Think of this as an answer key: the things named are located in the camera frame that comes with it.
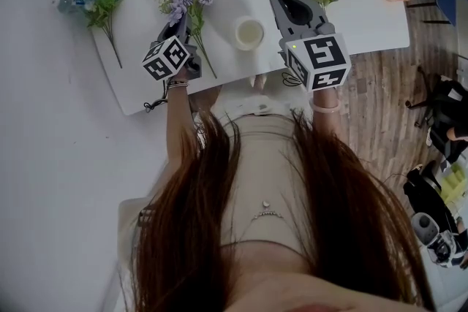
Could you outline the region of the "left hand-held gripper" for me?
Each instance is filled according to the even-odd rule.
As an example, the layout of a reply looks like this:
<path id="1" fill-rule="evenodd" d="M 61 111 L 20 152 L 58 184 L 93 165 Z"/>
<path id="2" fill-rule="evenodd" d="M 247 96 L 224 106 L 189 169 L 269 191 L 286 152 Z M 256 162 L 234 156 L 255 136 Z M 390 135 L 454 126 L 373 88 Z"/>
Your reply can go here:
<path id="1" fill-rule="evenodd" d="M 190 45 L 192 21 L 189 15 L 183 15 L 174 26 L 166 23 L 157 40 L 151 44 L 143 59 L 142 66 L 156 81 L 168 80 L 185 68 L 188 80 L 198 79 L 202 75 L 201 58 L 197 47 Z"/>

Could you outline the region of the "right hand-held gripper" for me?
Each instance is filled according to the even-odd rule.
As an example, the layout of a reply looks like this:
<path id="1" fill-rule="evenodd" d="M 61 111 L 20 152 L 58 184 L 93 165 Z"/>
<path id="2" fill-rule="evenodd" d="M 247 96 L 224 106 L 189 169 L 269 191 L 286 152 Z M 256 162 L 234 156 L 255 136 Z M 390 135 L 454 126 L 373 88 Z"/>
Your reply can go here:
<path id="1" fill-rule="evenodd" d="M 351 60 L 344 37 L 315 0 L 269 0 L 285 66 L 308 91 L 344 83 Z"/>

